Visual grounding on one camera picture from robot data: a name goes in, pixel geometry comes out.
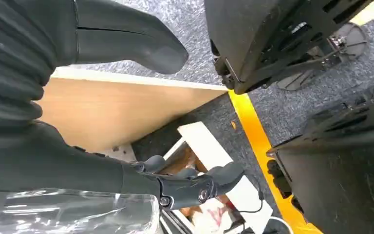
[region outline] wooden board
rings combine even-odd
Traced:
[[[44,89],[40,120],[88,151],[133,142],[226,92],[217,85],[65,67]]]

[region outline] robotic hand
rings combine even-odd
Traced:
[[[154,175],[148,162],[71,147],[55,127],[36,120],[42,110],[32,100],[42,98],[57,66],[130,59],[172,74],[187,58],[159,19],[111,0],[0,0],[0,189],[150,194],[166,209],[231,190],[243,175],[235,163],[190,179]]]

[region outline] clear plastic bag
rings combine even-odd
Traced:
[[[154,234],[155,196],[65,189],[0,192],[0,234]]]

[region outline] white cable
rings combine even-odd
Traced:
[[[290,225],[288,223],[286,223],[286,221],[284,221],[283,219],[277,218],[277,217],[274,217],[274,216],[271,216],[269,219],[274,219],[274,220],[277,220],[277,221],[281,222],[282,224],[286,225],[287,229],[289,229],[290,234],[294,234]]]

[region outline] screw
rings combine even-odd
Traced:
[[[199,193],[199,201],[200,202],[205,202],[208,198],[208,193],[206,189],[203,189]]]
[[[160,205],[161,206],[168,206],[170,204],[170,198],[164,196],[160,198]]]

